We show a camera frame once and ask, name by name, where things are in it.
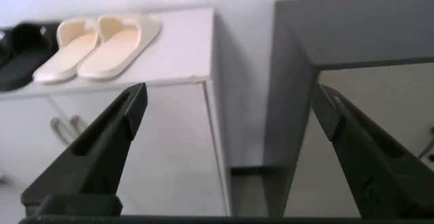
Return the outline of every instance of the metal handle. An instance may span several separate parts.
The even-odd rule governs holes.
[[[64,143],[66,146],[69,146],[69,145],[71,144],[71,142],[68,141],[67,139],[65,139],[65,138],[63,137],[63,135],[60,133],[60,129],[59,129],[59,125],[60,125],[60,124],[63,125],[63,123],[62,123],[62,122],[60,121],[60,119],[57,118],[57,117],[54,117],[54,118],[50,121],[50,127],[52,128],[52,130],[53,130],[53,132],[54,132],[54,135],[56,135],[57,138],[58,138],[62,143]]]
[[[80,116],[78,115],[73,115],[71,116],[71,118],[69,118],[69,124],[73,127],[73,130],[77,136],[79,136],[82,133],[82,131],[80,131],[78,126],[79,121],[80,121]]]

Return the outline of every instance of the slipper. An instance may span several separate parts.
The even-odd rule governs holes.
[[[27,85],[32,74],[58,50],[56,29],[59,23],[22,23],[11,30],[13,57],[0,68],[0,90]]]
[[[12,58],[10,29],[0,30],[0,67]]]
[[[156,16],[104,15],[98,20],[102,45],[78,68],[78,75],[92,79],[118,76],[154,40],[161,29]]]
[[[78,64],[100,45],[96,20],[65,20],[57,29],[59,51],[33,73],[41,83],[56,83],[74,77]]]

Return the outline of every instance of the baseboard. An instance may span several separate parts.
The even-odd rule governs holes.
[[[245,167],[232,167],[232,176],[258,176],[262,175],[262,166],[245,166]]]

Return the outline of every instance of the cabinet handle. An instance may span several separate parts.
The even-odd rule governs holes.
[[[57,136],[57,138],[63,143],[63,144],[65,144],[66,146],[69,146],[70,144],[71,144],[71,142],[70,141],[68,141],[67,139],[65,139],[64,137],[63,137],[63,135],[60,133],[60,129],[59,129],[59,125],[60,124],[62,124],[64,127],[65,127],[65,129],[66,129],[66,126],[60,121],[60,119],[59,118],[57,118],[57,117],[54,117],[51,121],[50,121],[50,127],[52,128],[52,130],[53,130],[53,132],[54,132],[54,135],[56,135]]]
[[[73,127],[75,134],[79,136],[83,131],[79,129],[79,124],[82,122],[82,126],[86,129],[87,125],[84,124],[83,120],[79,115],[73,115],[69,118],[69,124]]]

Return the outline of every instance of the cabinet door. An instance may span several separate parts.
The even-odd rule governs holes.
[[[0,168],[21,189],[66,148],[50,128],[55,117],[44,97],[0,101]]]
[[[53,100],[88,125],[120,92]],[[225,215],[202,84],[148,88],[148,97],[119,185],[123,213]]]

